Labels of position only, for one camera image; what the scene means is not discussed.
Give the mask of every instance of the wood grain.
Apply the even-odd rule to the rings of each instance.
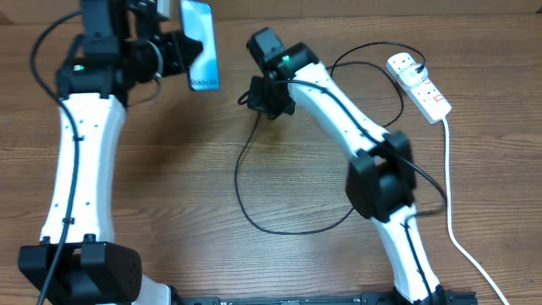
[[[178,0],[170,0],[172,20],[179,18]],[[206,0],[216,20],[407,16],[449,14],[534,14],[538,0]],[[40,24],[79,9],[78,0],[0,0],[5,24]]]
[[[432,24],[423,36],[416,34]],[[173,29],[175,23],[166,24]],[[542,301],[542,23],[538,15],[416,16],[220,21],[220,92],[194,93],[185,76],[163,81],[156,104],[130,110],[117,152],[113,216],[117,243],[136,249],[145,273],[184,296],[279,297],[356,294],[393,286],[390,264],[371,223],[353,214],[316,236],[270,236],[238,208],[233,168],[255,114],[236,105],[257,68],[245,50],[251,33],[275,28],[283,41],[307,43],[326,63],[372,41],[422,50],[431,77],[454,106],[452,174],[455,230],[512,304]],[[37,291],[16,267],[19,246],[36,244],[51,195],[58,154],[58,110],[31,79],[32,43],[42,25],[0,27],[0,304],[32,304]],[[41,51],[50,81],[78,25],[61,26]],[[351,55],[384,65],[399,52],[374,47]],[[391,85],[369,68],[337,71],[336,80],[364,112],[383,124],[399,110]],[[142,85],[130,100],[151,94]],[[394,125],[412,139],[415,159],[443,180],[443,130],[406,100]],[[241,169],[247,211],[266,228],[310,230],[348,211],[346,161],[298,108],[264,120]],[[418,206],[440,202],[420,181]],[[441,283],[497,298],[451,245],[445,216],[420,219]]]

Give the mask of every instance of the tabletop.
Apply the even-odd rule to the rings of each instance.
[[[223,88],[191,92],[185,75],[163,80],[155,103],[130,108],[113,183],[116,243],[142,257],[144,273],[182,296],[284,297],[389,291],[393,274],[373,224],[353,213],[312,236],[255,230],[235,198],[235,160],[256,114],[236,104],[259,75],[245,44],[269,26],[287,46],[305,42],[326,64],[376,41],[403,42],[427,57],[430,77],[453,106],[452,193],[457,240],[485,267],[512,304],[542,300],[542,16],[435,15],[222,20],[216,23]],[[38,291],[17,269],[20,246],[35,245],[47,217],[58,157],[55,104],[34,82],[29,50],[45,25],[0,27],[0,304],[32,304]],[[177,28],[167,23],[165,30]],[[79,24],[62,25],[38,58],[52,83]],[[347,60],[384,66],[399,47],[371,47]],[[370,118],[384,124],[399,99],[370,67],[349,66],[335,80]],[[138,86],[130,100],[152,94]],[[412,141],[416,163],[444,182],[444,138],[405,95],[390,127]],[[298,107],[264,120],[240,172],[247,212],[273,230],[315,230],[350,208],[347,160]],[[418,179],[419,209],[440,204]],[[420,219],[423,244],[446,289],[498,299],[448,238],[445,214]]]

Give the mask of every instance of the blue smartphone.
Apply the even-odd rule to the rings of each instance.
[[[217,48],[214,40],[213,13],[208,3],[180,0],[180,19],[185,35],[203,43],[203,51],[188,71],[193,91],[220,89]]]

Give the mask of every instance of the power outlet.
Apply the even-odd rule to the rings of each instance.
[[[416,104],[425,119],[430,124],[437,123],[451,111],[451,105],[428,77],[421,79],[418,84],[405,84],[401,79],[401,73],[414,65],[418,64],[409,53],[399,53],[388,59],[386,68]]]

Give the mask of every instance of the power strip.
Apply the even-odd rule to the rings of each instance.
[[[388,59],[386,68],[401,88],[431,124],[441,121],[451,111],[451,105],[429,79],[427,68],[418,73],[417,64],[409,53],[399,53]]]

